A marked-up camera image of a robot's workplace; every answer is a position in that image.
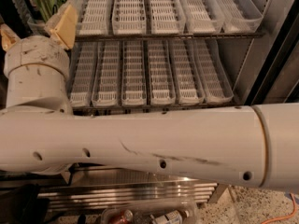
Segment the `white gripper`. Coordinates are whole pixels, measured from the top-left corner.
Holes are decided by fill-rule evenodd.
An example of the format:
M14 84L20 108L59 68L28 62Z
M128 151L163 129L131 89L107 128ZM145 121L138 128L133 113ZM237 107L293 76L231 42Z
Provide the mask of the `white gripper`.
M1 45L5 56L4 73L9 74L25 65L49 66L65 78L69 78L69 57L65 51L74 47L78 23L78 12L71 2L66 2L45 24L51 39L33 35L20 39L5 23L0 25Z

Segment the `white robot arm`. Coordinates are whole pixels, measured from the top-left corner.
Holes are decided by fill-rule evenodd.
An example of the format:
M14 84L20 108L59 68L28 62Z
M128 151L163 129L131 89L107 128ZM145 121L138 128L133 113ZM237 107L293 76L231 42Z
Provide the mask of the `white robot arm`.
M6 24L7 102L0 169L52 175L76 162L257 189L299 190L299 104L83 117L66 96L76 9L49 36L19 38Z

